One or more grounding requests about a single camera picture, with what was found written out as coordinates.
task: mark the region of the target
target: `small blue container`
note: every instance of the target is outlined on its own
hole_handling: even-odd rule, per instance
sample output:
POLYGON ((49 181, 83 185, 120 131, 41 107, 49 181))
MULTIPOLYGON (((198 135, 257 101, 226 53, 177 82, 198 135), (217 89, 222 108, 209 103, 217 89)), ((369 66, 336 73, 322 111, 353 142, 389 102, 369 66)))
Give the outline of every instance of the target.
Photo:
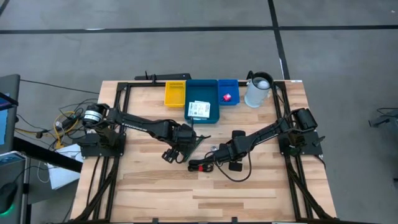
POLYGON ((237 105, 239 98, 239 83, 237 80, 218 80, 218 102, 220 105, 237 105), (229 102, 223 101, 223 96, 229 93, 231 100, 229 102))
POLYGON ((210 117, 203 120, 194 120, 195 124, 214 124, 220 118, 220 106, 218 104, 218 82, 217 80, 187 80, 185 83, 185 113, 184 118, 190 122, 188 117, 189 102, 204 101, 210 103, 210 117))

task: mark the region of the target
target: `red object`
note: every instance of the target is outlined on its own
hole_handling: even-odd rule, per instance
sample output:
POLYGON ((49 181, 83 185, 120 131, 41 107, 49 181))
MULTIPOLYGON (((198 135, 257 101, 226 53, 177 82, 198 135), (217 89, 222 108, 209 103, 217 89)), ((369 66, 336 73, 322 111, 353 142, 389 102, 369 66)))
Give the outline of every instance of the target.
POLYGON ((227 93, 223 96, 223 99, 225 102, 229 102, 231 100, 231 98, 232 98, 232 96, 229 93, 227 93))

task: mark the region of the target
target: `floor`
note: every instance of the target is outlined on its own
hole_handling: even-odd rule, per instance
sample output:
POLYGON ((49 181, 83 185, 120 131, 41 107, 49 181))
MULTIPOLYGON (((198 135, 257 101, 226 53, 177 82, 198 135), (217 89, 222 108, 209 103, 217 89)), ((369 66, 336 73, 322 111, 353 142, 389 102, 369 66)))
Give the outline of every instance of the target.
MULTIPOLYGON (((398 27, 386 26, 398 24, 397 1, 3 2, 0 75, 18 73, 25 80, 93 92, 103 80, 132 80, 145 71, 245 78, 253 70, 303 80, 318 132, 326 136, 322 146, 338 216, 398 220, 398 189, 392 181, 398 177, 397 136, 387 126, 368 125, 377 108, 398 106, 398 27), (214 26, 223 28, 209 31, 214 26)), ((48 128, 59 107, 96 97, 21 82, 18 112, 48 128)), ((17 127, 30 129, 22 122, 17 127)), ((51 142, 28 140, 43 147, 51 142)), ((30 201, 37 202, 32 223, 62 221, 76 183, 51 191, 35 172, 31 179, 30 201)))

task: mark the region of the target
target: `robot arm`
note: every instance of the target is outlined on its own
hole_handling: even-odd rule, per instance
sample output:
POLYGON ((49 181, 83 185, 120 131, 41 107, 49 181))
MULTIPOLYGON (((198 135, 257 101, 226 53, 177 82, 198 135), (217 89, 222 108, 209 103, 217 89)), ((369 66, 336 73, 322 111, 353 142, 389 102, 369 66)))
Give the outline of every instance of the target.
POLYGON ((227 143, 220 144, 217 151, 212 155, 201 160, 190 160, 189 171, 202 169, 205 172, 213 170, 213 164, 223 164, 225 162, 237 162, 250 153, 255 146, 270 140, 280 134, 288 134, 292 147, 302 147, 305 141, 302 133, 315 130, 317 123, 309 109, 293 110, 286 117, 278 119, 275 123, 256 131, 248 136, 244 131, 233 131, 232 139, 227 143))
POLYGON ((172 163, 181 153, 184 158, 196 148, 197 135, 186 124, 178 124, 172 119, 151 121, 145 118, 123 113, 119 109, 110 108, 106 104, 89 105, 83 117, 83 125, 94 129, 99 135, 99 144, 103 147, 112 147, 117 144, 120 133, 109 128, 118 124, 127 128, 148 133, 151 137, 166 142, 172 148, 167 150, 162 158, 172 163))

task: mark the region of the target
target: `butcher block tabletop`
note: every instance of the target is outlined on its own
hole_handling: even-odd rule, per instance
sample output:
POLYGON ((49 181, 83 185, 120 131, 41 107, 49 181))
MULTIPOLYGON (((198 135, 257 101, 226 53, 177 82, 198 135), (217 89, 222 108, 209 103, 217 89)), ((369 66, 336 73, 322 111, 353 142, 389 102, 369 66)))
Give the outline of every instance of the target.
MULTIPOLYGON (((103 82, 98 103, 113 106, 118 82, 103 82)), ((285 81, 285 84, 290 108, 308 108, 303 83, 285 81)), ((164 92, 164 86, 132 87, 127 112, 152 120, 174 119, 180 124, 185 123, 183 108, 164 105, 164 92)), ((220 106, 220 120, 216 124, 194 125, 198 135, 211 135, 211 138, 202 142, 192 159, 202 159, 211 146, 218 147, 219 143, 229 141, 233 130, 251 134, 276 121, 272 96, 261 107, 250 108, 243 100, 245 92, 246 87, 239 87, 240 104, 220 106)), ((237 217, 240 222, 295 220, 285 160, 280 155, 276 138, 254 148, 250 178, 236 183, 218 169, 210 173, 189 172, 188 163, 169 164, 161 158, 169 145, 133 129, 128 129, 126 134, 111 222, 151 222, 153 218, 160 222, 230 222, 231 217, 237 217)), ((323 164, 314 156, 302 156, 302 161, 309 191, 323 209, 335 217, 323 164)), ((84 160, 71 218, 79 216, 86 207, 95 162, 96 157, 84 160)), ((98 188, 101 167, 102 158, 97 166, 91 198, 98 188)), ((229 171, 226 165, 222 168, 232 178, 242 179, 249 172, 248 158, 243 159, 242 172, 229 171)), ((305 217, 302 194, 298 189, 297 195, 301 216, 305 217)), ((107 198, 108 191, 102 199, 99 218, 104 218, 107 198)))

